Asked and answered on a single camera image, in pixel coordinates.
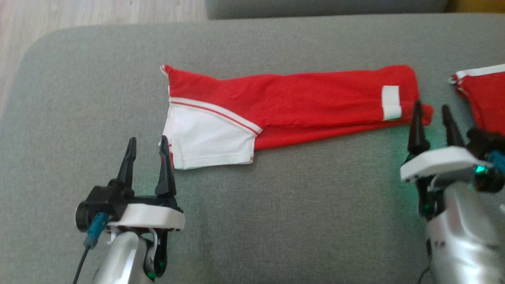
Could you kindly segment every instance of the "gray couch cushion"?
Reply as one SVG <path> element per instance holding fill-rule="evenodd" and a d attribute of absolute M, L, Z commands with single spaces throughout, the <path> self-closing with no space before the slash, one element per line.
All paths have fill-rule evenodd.
<path fill-rule="evenodd" d="M 72 280 L 85 237 L 75 208 L 117 174 L 131 136 L 138 139 L 134 187 L 154 192 L 168 107 L 163 63 L 217 78 L 409 64 L 423 101 L 437 110 L 427 129 L 437 148 L 442 104 L 461 129 L 473 125 L 448 77 L 505 62 L 504 36 L 504 16 L 478 14 L 52 33 L 25 55 L 0 121 L 2 283 Z M 428 261 L 416 190 L 399 181 L 407 136 L 403 126 L 259 151 L 252 165 L 176 171 L 187 224 L 170 235 L 159 283 L 415 282 Z M 106 240 L 89 254 L 80 283 L 91 281 Z"/>
<path fill-rule="evenodd" d="M 440 13 L 447 0 L 206 0 L 209 19 Z"/>

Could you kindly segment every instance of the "clothing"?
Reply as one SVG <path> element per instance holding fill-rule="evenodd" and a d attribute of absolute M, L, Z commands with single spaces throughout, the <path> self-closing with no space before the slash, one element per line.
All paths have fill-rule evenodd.
<path fill-rule="evenodd" d="M 505 64 L 458 71 L 449 81 L 470 102 L 478 128 L 505 135 Z"/>
<path fill-rule="evenodd" d="M 249 164 L 254 149 L 408 124 L 419 99 L 408 66 L 228 80 L 162 71 L 170 95 L 163 133 L 177 169 Z M 423 112 L 428 125 L 433 109 Z"/>

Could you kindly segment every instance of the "wooden floor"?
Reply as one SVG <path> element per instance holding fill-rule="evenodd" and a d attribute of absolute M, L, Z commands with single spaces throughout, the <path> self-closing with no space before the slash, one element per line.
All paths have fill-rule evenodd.
<path fill-rule="evenodd" d="M 54 30 L 207 19 L 205 0 L 0 0 L 0 117 L 24 52 Z"/>

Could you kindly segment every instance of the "green led light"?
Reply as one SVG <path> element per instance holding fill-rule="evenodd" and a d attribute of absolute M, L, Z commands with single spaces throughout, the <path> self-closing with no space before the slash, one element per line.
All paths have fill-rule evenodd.
<path fill-rule="evenodd" d="M 487 168 L 484 166 L 478 166 L 475 169 L 475 174 L 487 174 Z"/>
<path fill-rule="evenodd" d="M 147 274 L 147 276 L 148 276 L 151 280 L 156 279 L 156 273 L 152 273 L 152 272 L 150 272 L 150 273 L 148 273 L 148 274 Z"/>

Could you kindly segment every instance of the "robotic arm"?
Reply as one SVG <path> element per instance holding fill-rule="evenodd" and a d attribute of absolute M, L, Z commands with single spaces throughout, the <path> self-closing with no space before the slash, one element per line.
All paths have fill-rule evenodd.
<path fill-rule="evenodd" d="M 444 105 L 447 147 L 429 150 L 421 117 L 421 104 L 417 102 L 409 156 L 400 175 L 402 181 L 416 185 L 419 214 L 428 221 L 426 249 L 433 282 L 503 284 L 505 266 L 498 252 L 501 239 L 478 196 L 478 192 L 498 192 L 504 184 L 499 170 L 480 160 L 492 150 L 482 151 L 484 144 L 491 147 L 491 140 L 475 134 L 479 130 L 471 130 L 471 142 L 465 147 L 449 107 Z"/>
<path fill-rule="evenodd" d="M 93 231 L 94 220 L 105 216 L 104 225 L 111 235 L 106 259 L 93 278 L 95 284 L 147 284 L 164 274 L 168 233 L 180 231 L 185 225 L 184 213 L 175 200 L 168 147 L 167 138 L 163 136 L 160 179 L 155 196 L 136 197 L 132 189 L 136 157 L 136 139 L 133 137 L 128 143 L 118 177 L 111 179 L 107 186 L 95 186 L 77 207 L 75 223 L 80 231 L 88 231 L 89 235 Z M 152 235 L 153 240 L 145 238 L 146 234 Z"/>
<path fill-rule="evenodd" d="M 505 183 L 500 173 L 500 169 L 505 171 L 505 162 L 496 162 L 492 152 L 505 150 L 505 138 L 472 129 L 467 133 L 470 143 L 465 146 L 447 106 L 442 108 L 442 116 L 447 147 L 429 150 L 421 103 L 416 103 L 409 156 L 400 169 L 402 181 L 416 185 L 419 214 L 427 220 L 426 248 L 433 282 L 505 284 L 505 266 L 498 252 L 501 239 L 478 196 L 478 192 L 498 192 Z M 154 196 L 137 197 L 132 189 L 136 139 L 131 138 L 117 178 L 107 186 L 95 186 L 77 207 L 77 228 L 88 232 L 79 267 L 102 230 L 111 235 L 106 259 L 93 278 L 95 284 L 148 284 L 164 274 L 168 233 L 185 225 L 184 213 L 175 200 L 168 147 L 163 136 Z"/>

